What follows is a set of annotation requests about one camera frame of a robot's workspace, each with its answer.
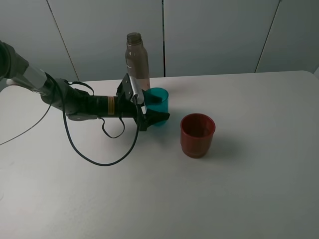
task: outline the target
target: white table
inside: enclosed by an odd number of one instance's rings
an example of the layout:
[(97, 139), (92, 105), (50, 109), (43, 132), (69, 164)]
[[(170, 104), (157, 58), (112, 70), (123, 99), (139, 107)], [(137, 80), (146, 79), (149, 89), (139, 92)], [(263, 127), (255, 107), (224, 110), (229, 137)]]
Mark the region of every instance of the white table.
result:
[[(120, 81), (90, 82), (113, 95)], [(141, 132), (133, 152), (98, 167), (71, 148), (62, 113), (0, 147), (1, 239), (319, 238), (319, 80), (281, 72), (151, 80), (169, 92), (171, 117)], [(0, 142), (45, 112), (37, 94), (0, 94)], [(216, 122), (203, 159), (183, 154), (179, 123), (193, 112)], [(99, 162), (130, 147), (135, 123), (108, 139), (101, 120), (72, 122), (76, 146)], [(122, 128), (107, 119), (110, 134)]]

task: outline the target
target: black cable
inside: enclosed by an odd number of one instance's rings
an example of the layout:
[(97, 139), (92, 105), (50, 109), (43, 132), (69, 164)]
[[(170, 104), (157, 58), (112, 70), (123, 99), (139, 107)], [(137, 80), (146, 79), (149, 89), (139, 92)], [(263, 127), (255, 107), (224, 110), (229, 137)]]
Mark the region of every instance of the black cable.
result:
[(84, 156), (74, 145), (73, 141), (72, 141), (72, 138), (71, 138), (71, 135), (70, 135), (70, 131), (69, 131), (69, 128), (68, 128), (68, 123), (67, 123), (67, 120), (66, 120), (66, 115), (65, 115), (65, 102), (64, 102), (64, 98), (63, 98), (63, 94), (62, 94), (62, 91), (61, 91), (61, 88), (60, 86), (58, 85), (58, 83), (53, 79), (53, 77), (51, 77), (49, 74), (45, 73), (46, 76), (55, 84), (55, 86), (57, 87), (58, 91), (59, 91), (59, 94), (61, 96), (61, 101), (62, 101), (62, 114), (63, 114), (63, 122), (64, 122), (64, 127), (65, 127), (65, 131), (66, 131), (66, 134), (68, 136), (68, 139), (69, 139), (69, 142), (72, 146), (72, 148), (74, 149), (74, 151), (80, 155), (82, 158), (84, 158), (86, 161), (90, 162), (90, 163), (93, 163), (95, 165), (98, 165), (98, 166), (112, 166), (114, 164), (117, 164), (119, 162), (121, 162), (123, 159), (125, 159), (130, 153), (131, 151), (133, 150), (134, 146), (135, 146), (135, 143), (136, 143), (136, 140), (138, 139), (138, 135), (139, 135), (139, 130), (140, 130), (140, 127), (139, 127), (139, 118), (140, 118), (140, 115), (139, 115), (139, 108), (138, 108), (138, 105), (137, 105), (137, 99), (136, 98), (133, 98), (133, 103), (136, 107), (136, 110), (137, 110), (137, 113), (138, 113), (138, 117), (137, 117), (137, 127), (136, 127), (136, 133), (135, 133), (135, 137), (134, 137), (134, 140), (133, 140), (133, 143), (132, 143), (132, 146), (131, 148), (129, 149), (129, 151), (127, 151), (127, 153), (120, 159), (112, 162), (112, 163), (98, 163), (98, 162), (95, 162), (91, 159), (89, 159), (88, 157)]
[(50, 108), (51, 108), (51, 106), (52, 106), (52, 104), (53, 104), (53, 101), (54, 101), (54, 96), (55, 96), (55, 86), (53, 87), (53, 95), (52, 95), (52, 100), (51, 100), (51, 103), (50, 103), (50, 105), (49, 105), (49, 108), (46, 110), (46, 112), (45, 112), (44, 115), (41, 117), (41, 119), (39, 119), (39, 121), (38, 121), (37, 123), (35, 123), (32, 127), (30, 127), (29, 129), (27, 129), (27, 130), (24, 131), (23, 133), (17, 135), (16, 137), (13, 137), (12, 139), (7, 140), (6, 142), (1, 143), (0, 146), (3, 145), (3, 144), (5, 144), (5, 143), (8, 143), (8, 142), (10, 142), (10, 141), (12, 141), (12, 140), (14, 140), (14, 139), (16, 139), (16, 138), (18, 138), (18, 137), (20, 137), (21, 135), (23, 135), (23, 134), (25, 134), (25, 133), (27, 133), (30, 129), (32, 129), (32, 128), (35, 127), (38, 123), (40, 123), (41, 120), (43, 120), (43, 118), (44, 118), (44, 117), (46, 116), (46, 114), (49, 112), (49, 110), (50, 110)]
[(104, 134), (106, 134), (107, 137), (109, 137), (109, 138), (118, 138), (118, 137), (120, 137), (120, 136), (124, 133), (125, 124), (124, 124), (124, 122), (123, 122), (123, 120), (122, 120), (122, 117), (120, 117), (120, 121), (121, 121), (121, 123), (122, 123), (122, 125), (123, 125), (123, 131), (122, 131), (122, 133), (120, 133), (118, 136), (115, 136), (115, 137), (110, 136), (110, 135), (106, 132), (106, 130), (105, 130), (105, 128), (104, 128), (105, 120), (104, 120), (103, 118), (99, 118), (99, 119), (101, 119), (101, 120), (103, 121), (102, 130), (103, 130)]

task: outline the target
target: plastic cup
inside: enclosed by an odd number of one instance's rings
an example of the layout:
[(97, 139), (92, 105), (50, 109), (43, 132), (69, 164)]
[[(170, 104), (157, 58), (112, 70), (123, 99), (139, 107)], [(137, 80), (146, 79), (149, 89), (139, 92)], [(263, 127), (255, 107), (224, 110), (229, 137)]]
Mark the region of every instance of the plastic cup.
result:
[(201, 158), (209, 150), (216, 130), (214, 121), (203, 114), (190, 114), (180, 122), (180, 144), (191, 158)]
[[(150, 88), (147, 90), (147, 93), (150, 93), (154, 96), (158, 96), (162, 98), (160, 103), (146, 103), (145, 106), (147, 109), (151, 109), (157, 112), (168, 113), (168, 92), (163, 88)], [(155, 123), (156, 126), (161, 126), (165, 124), (166, 120)]]

